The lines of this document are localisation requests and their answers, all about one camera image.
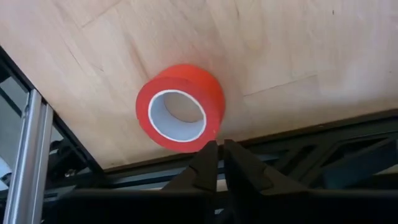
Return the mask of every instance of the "wood grain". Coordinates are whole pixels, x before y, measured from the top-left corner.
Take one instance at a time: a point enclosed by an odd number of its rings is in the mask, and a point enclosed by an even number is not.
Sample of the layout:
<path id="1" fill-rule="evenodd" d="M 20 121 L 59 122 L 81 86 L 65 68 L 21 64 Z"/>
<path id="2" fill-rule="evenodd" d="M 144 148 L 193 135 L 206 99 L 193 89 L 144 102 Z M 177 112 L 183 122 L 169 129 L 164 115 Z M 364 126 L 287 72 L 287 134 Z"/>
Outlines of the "wood grain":
<path id="1" fill-rule="evenodd" d="M 397 40 L 395 0 L 0 0 L 0 44 L 103 168 L 174 153 L 135 115 L 171 65 L 220 81 L 242 140 L 396 108 Z"/>

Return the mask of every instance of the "red tape roll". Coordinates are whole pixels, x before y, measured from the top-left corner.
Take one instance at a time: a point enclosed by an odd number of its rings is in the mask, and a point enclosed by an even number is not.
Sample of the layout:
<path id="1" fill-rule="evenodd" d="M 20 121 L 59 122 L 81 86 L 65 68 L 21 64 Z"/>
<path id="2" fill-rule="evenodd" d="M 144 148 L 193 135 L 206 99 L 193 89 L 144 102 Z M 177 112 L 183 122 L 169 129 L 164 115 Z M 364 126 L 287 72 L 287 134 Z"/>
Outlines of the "red tape roll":
<path id="1" fill-rule="evenodd" d="M 175 118 L 164 104 L 167 93 L 191 99 L 203 119 L 188 123 Z M 197 152 L 215 139 L 225 111 L 223 90 L 209 72 L 193 65 L 174 65 L 146 83 L 138 93 L 136 114 L 157 144 L 177 152 Z"/>

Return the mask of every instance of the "red adhesive tape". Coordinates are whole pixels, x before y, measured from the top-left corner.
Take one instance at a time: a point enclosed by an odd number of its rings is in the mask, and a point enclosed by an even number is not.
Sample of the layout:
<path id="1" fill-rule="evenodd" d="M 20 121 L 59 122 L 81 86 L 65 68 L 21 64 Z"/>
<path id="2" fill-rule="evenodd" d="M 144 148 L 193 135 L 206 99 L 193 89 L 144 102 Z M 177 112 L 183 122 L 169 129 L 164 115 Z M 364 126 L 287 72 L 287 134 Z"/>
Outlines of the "red adhesive tape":
<path id="1" fill-rule="evenodd" d="M 188 123 L 175 118 L 164 104 L 167 93 L 191 99 L 203 119 Z M 174 65 L 160 72 L 138 93 L 136 114 L 157 144 L 177 152 L 197 152 L 215 139 L 225 111 L 223 90 L 209 72 L 193 65 Z"/>

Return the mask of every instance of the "tape roll hole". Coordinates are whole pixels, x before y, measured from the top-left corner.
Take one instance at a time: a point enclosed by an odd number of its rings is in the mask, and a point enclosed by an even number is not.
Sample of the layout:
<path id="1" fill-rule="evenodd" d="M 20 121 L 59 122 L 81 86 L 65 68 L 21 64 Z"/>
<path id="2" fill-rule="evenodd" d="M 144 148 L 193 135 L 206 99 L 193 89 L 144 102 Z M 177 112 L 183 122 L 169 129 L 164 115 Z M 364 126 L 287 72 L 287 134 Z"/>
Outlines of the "tape roll hole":
<path id="1" fill-rule="evenodd" d="M 160 135 L 176 142 L 196 140 L 206 128 L 206 114 L 202 106 L 193 96 L 180 90 L 164 90 L 153 96 L 148 116 Z"/>

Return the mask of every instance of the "metal frame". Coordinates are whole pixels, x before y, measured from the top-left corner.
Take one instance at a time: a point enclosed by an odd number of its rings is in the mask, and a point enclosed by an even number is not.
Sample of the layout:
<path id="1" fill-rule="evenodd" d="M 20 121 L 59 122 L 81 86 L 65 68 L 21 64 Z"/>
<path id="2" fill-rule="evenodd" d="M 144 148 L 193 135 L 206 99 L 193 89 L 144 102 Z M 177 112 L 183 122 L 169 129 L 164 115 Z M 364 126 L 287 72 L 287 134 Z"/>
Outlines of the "metal frame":
<path id="1" fill-rule="evenodd" d="M 40 223 L 53 110 L 36 90 L 29 94 L 3 223 Z"/>
<path id="2" fill-rule="evenodd" d="M 34 90 L 32 82 L 24 75 L 24 73 L 19 69 L 19 67 L 14 63 L 14 61 L 8 56 L 6 51 L 0 46 L 0 67 L 12 77 L 19 86 L 26 92 Z M 58 114 L 54 111 L 53 114 L 53 125 L 55 129 L 65 138 L 70 141 L 72 145 L 72 149 L 75 153 L 80 157 L 82 161 L 84 161 L 89 169 L 98 174 L 103 174 L 103 169 L 101 166 L 95 161 L 93 156 L 87 151 L 87 149 L 82 145 L 82 143 L 78 140 L 78 138 L 72 133 L 72 131 L 68 128 L 68 126 L 60 119 Z"/>

